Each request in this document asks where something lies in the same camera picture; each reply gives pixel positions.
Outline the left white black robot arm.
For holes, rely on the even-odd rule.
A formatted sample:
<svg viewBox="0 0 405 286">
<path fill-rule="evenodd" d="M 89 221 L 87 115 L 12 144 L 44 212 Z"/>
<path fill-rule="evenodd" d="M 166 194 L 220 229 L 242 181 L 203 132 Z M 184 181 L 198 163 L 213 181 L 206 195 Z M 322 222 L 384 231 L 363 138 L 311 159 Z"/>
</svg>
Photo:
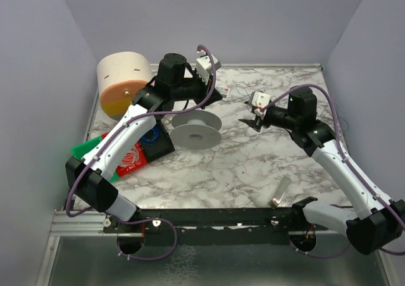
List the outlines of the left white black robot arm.
<svg viewBox="0 0 405 286">
<path fill-rule="evenodd" d="M 123 197 L 109 181 L 124 155 L 162 117 L 190 113 L 221 99 L 215 89 L 219 60 L 203 45 L 197 47 L 197 54 L 195 68 L 181 54 L 166 54 L 157 75 L 136 93 L 107 137 L 81 159 L 71 157 L 66 162 L 69 217 L 74 217 L 70 211 L 72 197 L 78 196 L 100 213 L 130 221 L 138 206 Z"/>
</svg>

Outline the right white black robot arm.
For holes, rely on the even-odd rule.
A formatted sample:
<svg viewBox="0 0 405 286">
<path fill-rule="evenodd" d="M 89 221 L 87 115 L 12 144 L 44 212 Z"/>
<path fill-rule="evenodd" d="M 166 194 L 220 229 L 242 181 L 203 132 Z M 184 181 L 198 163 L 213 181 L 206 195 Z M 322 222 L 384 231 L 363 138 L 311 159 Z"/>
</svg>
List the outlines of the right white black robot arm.
<svg viewBox="0 0 405 286">
<path fill-rule="evenodd" d="M 292 206 L 297 225 L 321 225 L 347 237 L 358 252 L 368 255 L 385 250 L 404 231 L 404 201 L 384 193 L 352 160 L 332 127 L 317 118 L 317 97 L 312 84 L 284 93 L 286 108 L 276 106 L 270 95 L 253 92 L 246 102 L 252 120 L 243 123 L 259 132 L 271 126 L 288 131 L 290 138 L 333 178 L 353 209 L 325 204 L 309 197 Z"/>
</svg>

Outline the grey plastic cable spool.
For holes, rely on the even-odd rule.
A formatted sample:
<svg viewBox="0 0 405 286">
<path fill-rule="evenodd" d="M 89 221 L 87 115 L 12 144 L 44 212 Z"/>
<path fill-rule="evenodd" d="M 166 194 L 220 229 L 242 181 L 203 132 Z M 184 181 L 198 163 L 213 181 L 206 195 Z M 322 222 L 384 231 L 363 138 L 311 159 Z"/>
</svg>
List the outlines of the grey plastic cable spool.
<svg viewBox="0 0 405 286">
<path fill-rule="evenodd" d="M 194 110 L 175 115 L 170 139 L 174 145 L 190 150 L 211 149 L 220 144 L 222 122 L 215 114 L 205 110 Z"/>
</svg>

